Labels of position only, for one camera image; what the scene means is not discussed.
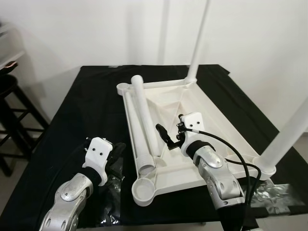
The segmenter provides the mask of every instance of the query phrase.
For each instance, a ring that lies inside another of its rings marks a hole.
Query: floor
[[[6,152],[16,153],[16,150],[12,148],[12,144],[7,142],[7,147],[5,148]],[[308,162],[308,135],[303,135],[295,143],[294,147],[297,151],[303,156],[303,158]],[[0,214],[7,201],[9,200],[11,193],[13,192],[16,184],[18,183],[24,169],[27,166],[27,161],[18,160],[11,161],[11,167],[14,168],[13,174],[11,177],[5,177],[2,171],[0,171]],[[308,230],[308,216],[289,216],[289,217],[275,217],[275,218],[266,218],[258,219],[259,226],[264,231],[307,231]],[[106,227],[106,228],[95,228],[95,229],[80,229],[79,231],[223,231],[220,222],[208,222],[207,224],[172,224],[172,225],[149,225],[149,226],[138,226],[138,227]]]

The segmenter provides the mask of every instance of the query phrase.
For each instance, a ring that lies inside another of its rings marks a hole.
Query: white plastic stand
[[[205,185],[205,181],[189,157],[185,157],[179,148],[169,151],[158,132],[155,131],[155,125],[158,123],[166,128],[174,140],[178,133],[176,126],[179,122],[178,115],[200,112],[205,131],[231,143],[242,154],[245,162],[258,165],[262,170],[261,180],[267,180],[275,173],[275,165],[308,127],[308,100],[306,100],[264,154],[259,157],[198,87],[196,74],[205,38],[208,6],[209,0],[204,11],[192,63],[185,79],[143,83],[141,76],[134,76],[131,85],[128,83],[117,85],[117,92],[124,99],[137,172],[137,179],[131,190],[134,201],[140,206],[149,205],[155,196],[163,193]],[[239,161],[233,151],[219,141],[203,135],[200,135],[200,139],[211,143],[221,156]],[[228,167],[236,178],[245,177],[243,166],[228,163]],[[257,176],[254,168],[248,167],[248,170],[250,176]]]

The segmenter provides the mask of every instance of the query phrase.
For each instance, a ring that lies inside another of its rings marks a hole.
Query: black table
[[[0,218],[0,230],[37,229],[53,204],[55,190],[72,178],[76,166],[84,160],[84,154],[76,154],[72,158],[71,153],[76,152],[85,137],[96,136],[106,137],[113,143],[127,144],[123,162],[125,178],[121,186],[121,224],[217,221],[218,215],[204,186],[157,196],[147,207],[137,206],[131,195],[136,172],[123,99],[117,95],[116,85],[129,83],[136,74],[141,75],[144,82],[154,82],[182,79],[186,77],[187,71],[186,66],[82,67],[12,193]],[[278,130],[228,74],[219,65],[202,65],[198,70],[198,85],[261,154]],[[292,215],[308,213],[308,179],[304,176],[308,176],[308,165],[291,148],[271,178],[276,184],[291,184],[306,204],[289,207]],[[91,199],[98,205],[104,201],[103,195]],[[100,212],[97,207],[93,207],[92,212],[88,208],[87,215],[80,218],[80,226],[99,226]],[[265,208],[253,208],[253,212],[256,218],[268,216]]]

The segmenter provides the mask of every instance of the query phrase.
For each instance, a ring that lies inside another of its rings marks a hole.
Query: white tube
[[[143,89],[143,79],[141,76],[133,76],[131,78],[131,83],[136,93],[138,111],[140,113],[146,138],[150,146],[151,154],[152,156],[160,156],[154,124],[150,115],[148,103],[146,101]]]
[[[209,5],[210,5],[210,0],[207,0],[205,4],[205,10],[202,16],[202,21],[201,21],[201,25],[200,25],[200,29],[198,33],[197,42],[196,42],[193,55],[192,55],[192,62],[189,66],[187,77],[185,78],[186,84],[197,81],[196,76],[197,76],[197,71],[198,71],[198,67],[200,64],[200,57],[203,53],[202,47],[203,47],[204,40],[205,40],[205,21],[206,21],[206,16],[208,15],[207,11],[208,11]]]
[[[275,139],[269,144],[263,154],[253,160],[253,163],[265,173],[273,172],[278,162],[307,128],[308,98],[305,99],[303,104],[283,127],[281,132],[279,132]]]
[[[148,145],[146,143],[145,136],[129,92],[125,93],[125,99],[127,103],[131,133],[134,140],[137,169],[140,174],[146,175],[155,169],[155,163],[153,157],[150,155]]]

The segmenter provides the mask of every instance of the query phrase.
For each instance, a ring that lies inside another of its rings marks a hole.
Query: white backdrop
[[[205,0],[0,0],[17,76],[52,119],[82,65],[189,64]],[[281,129],[308,96],[306,0],[213,0],[202,64],[220,64]]]

